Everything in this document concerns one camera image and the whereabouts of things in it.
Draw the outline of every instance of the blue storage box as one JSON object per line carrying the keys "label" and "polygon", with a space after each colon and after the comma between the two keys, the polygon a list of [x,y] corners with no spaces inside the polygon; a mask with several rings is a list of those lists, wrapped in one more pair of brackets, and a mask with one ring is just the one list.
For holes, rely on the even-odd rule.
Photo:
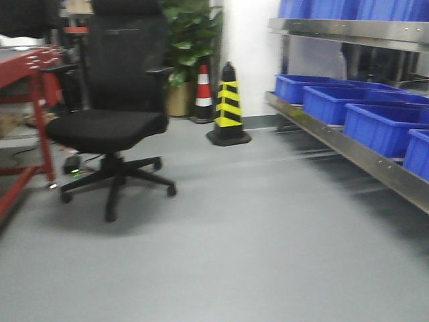
{"label": "blue storage box", "polygon": [[396,12],[397,0],[361,0],[357,19],[394,20]]}
{"label": "blue storage box", "polygon": [[282,0],[279,18],[307,19],[310,17],[312,0]]}
{"label": "blue storage box", "polygon": [[407,91],[383,91],[386,95],[393,97],[394,99],[397,99],[398,101],[404,102],[404,103],[412,103],[412,104],[425,104],[429,105],[429,98],[413,94]]}
{"label": "blue storage box", "polygon": [[310,18],[354,20],[359,3],[360,0],[313,0]]}
{"label": "blue storage box", "polygon": [[381,83],[370,83],[370,82],[361,82],[358,80],[348,80],[348,83],[351,85],[358,87],[360,89],[375,89],[376,91],[397,91],[397,92],[403,92],[403,93],[410,93],[403,89],[399,89],[397,87],[389,86],[387,84],[381,84]]}
{"label": "blue storage box", "polygon": [[347,104],[344,134],[388,158],[403,158],[412,128],[429,129],[429,107]]}
{"label": "blue storage box", "polygon": [[340,87],[305,87],[304,111],[326,124],[344,125],[347,103],[380,105],[403,103],[381,91]]}
{"label": "blue storage box", "polygon": [[305,86],[352,87],[344,80],[330,77],[277,75],[275,95],[291,104],[303,104]]}
{"label": "blue storage box", "polygon": [[429,130],[411,129],[404,168],[429,181]]}
{"label": "blue storage box", "polygon": [[396,0],[392,20],[429,21],[428,0]]}

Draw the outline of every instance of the white wall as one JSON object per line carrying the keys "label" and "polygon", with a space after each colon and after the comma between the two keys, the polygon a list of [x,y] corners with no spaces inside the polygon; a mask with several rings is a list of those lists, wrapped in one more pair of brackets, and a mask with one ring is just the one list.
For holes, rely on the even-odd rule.
{"label": "white wall", "polygon": [[225,14],[221,68],[235,67],[243,116],[271,115],[265,102],[280,71],[282,37],[272,34],[268,20],[277,17],[280,0],[212,0]]}

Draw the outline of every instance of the chair base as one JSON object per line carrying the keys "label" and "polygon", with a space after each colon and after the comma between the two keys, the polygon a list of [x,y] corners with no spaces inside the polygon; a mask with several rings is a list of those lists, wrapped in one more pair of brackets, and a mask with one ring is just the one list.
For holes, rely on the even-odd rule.
{"label": "chair base", "polygon": [[107,154],[100,163],[100,170],[61,187],[61,201],[63,203],[69,203],[72,200],[72,195],[67,193],[67,191],[102,181],[104,179],[113,178],[105,208],[105,220],[113,222],[117,219],[115,209],[119,196],[119,188],[121,185],[126,183],[126,177],[128,176],[164,184],[168,186],[167,194],[170,197],[177,194],[176,185],[173,181],[140,169],[143,166],[153,164],[154,170],[159,170],[162,167],[161,157],[125,162],[124,159],[119,157],[117,154]]}

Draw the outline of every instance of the chair armrest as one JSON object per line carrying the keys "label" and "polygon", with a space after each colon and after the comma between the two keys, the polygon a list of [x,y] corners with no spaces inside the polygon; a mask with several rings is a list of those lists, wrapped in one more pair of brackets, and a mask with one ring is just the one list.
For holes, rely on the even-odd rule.
{"label": "chair armrest", "polygon": [[62,64],[62,65],[53,65],[47,66],[40,69],[41,72],[52,72],[54,74],[62,74],[70,70],[77,69],[78,65],[76,64]]}
{"label": "chair armrest", "polygon": [[153,76],[169,76],[173,72],[173,67],[154,67],[146,71],[147,74],[153,75]]}

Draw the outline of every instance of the red and white traffic cone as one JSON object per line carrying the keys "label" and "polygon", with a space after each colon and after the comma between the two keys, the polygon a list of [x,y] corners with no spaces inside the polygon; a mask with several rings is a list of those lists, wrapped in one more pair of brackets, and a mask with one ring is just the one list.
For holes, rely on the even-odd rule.
{"label": "red and white traffic cone", "polygon": [[208,79],[208,66],[200,65],[198,74],[198,90],[195,100],[194,116],[190,120],[197,124],[205,124],[213,122],[213,99],[210,89],[210,81]]}

